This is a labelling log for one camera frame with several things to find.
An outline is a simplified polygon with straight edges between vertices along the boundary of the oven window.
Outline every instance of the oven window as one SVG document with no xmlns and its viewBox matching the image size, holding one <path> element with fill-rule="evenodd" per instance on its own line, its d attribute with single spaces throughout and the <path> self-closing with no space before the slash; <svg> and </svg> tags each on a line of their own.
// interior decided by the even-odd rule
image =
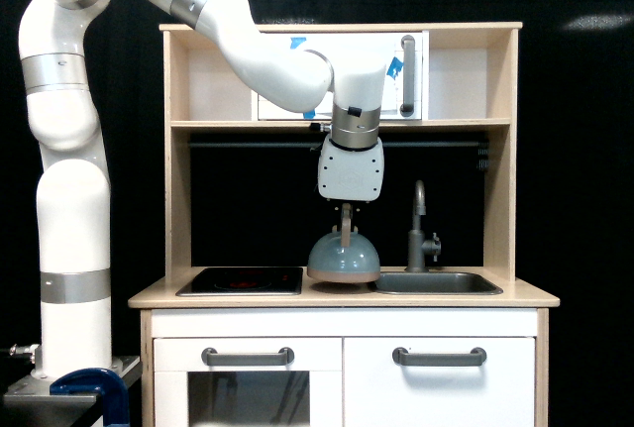
<svg viewBox="0 0 634 427">
<path fill-rule="evenodd" d="M 310 373 L 189 373 L 191 427 L 310 425 Z"/>
</svg>

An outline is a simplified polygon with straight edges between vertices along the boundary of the toy kitchen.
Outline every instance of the toy kitchen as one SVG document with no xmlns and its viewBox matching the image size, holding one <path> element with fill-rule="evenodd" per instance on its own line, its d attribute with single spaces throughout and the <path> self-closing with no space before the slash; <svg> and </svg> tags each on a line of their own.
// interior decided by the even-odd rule
<svg viewBox="0 0 634 427">
<path fill-rule="evenodd" d="M 384 60 L 384 161 L 337 177 L 331 93 L 285 112 L 161 30 L 165 277 L 129 301 L 144 426 L 547 426 L 559 299 L 515 276 L 521 24 L 260 26 Z M 318 193 L 375 173 L 366 200 Z"/>
</svg>

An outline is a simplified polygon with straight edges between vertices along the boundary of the microwave door handle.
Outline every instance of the microwave door handle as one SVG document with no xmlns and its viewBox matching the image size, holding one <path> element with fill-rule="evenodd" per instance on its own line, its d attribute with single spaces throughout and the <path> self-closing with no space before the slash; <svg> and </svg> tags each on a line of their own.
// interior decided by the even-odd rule
<svg viewBox="0 0 634 427">
<path fill-rule="evenodd" d="M 414 88 L 416 85 L 416 41 L 404 36 L 400 41 L 403 47 L 403 104 L 400 114 L 411 117 L 414 114 Z"/>
<path fill-rule="evenodd" d="M 295 353 L 290 348 L 282 348 L 277 353 L 220 354 L 207 348 L 201 358 L 207 366 L 287 366 L 295 359 Z"/>
</svg>

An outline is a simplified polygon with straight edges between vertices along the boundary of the oven door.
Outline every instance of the oven door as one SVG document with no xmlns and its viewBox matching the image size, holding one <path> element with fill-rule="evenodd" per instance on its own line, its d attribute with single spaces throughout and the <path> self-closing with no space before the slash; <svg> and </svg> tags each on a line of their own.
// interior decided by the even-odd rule
<svg viewBox="0 0 634 427">
<path fill-rule="evenodd" d="M 157 427 L 342 426 L 341 338 L 155 340 Z"/>
</svg>

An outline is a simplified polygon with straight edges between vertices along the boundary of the teapot handle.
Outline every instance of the teapot handle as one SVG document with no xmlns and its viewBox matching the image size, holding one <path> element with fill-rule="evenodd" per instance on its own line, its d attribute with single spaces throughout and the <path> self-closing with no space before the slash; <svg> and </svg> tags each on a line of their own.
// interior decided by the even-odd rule
<svg viewBox="0 0 634 427">
<path fill-rule="evenodd" d="M 350 246 L 350 233 L 353 226 L 353 206 L 346 202 L 341 208 L 341 247 Z"/>
</svg>

